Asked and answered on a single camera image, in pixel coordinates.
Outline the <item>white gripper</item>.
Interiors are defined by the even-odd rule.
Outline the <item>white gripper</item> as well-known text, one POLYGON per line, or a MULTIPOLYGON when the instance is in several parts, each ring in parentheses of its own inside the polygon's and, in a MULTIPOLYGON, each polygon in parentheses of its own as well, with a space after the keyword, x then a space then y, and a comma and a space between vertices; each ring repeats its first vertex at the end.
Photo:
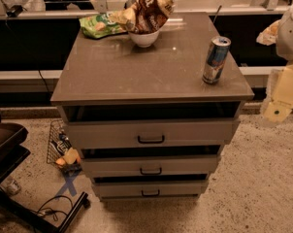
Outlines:
MULTIPOLYGON (((293 4, 280 21, 259 33, 256 42, 265 46, 276 43, 277 55, 293 61, 293 4)), ((266 94, 262 104, 263 118, 272 123, 283 122, 293 110, 293 64, 271 72, 266 94)))

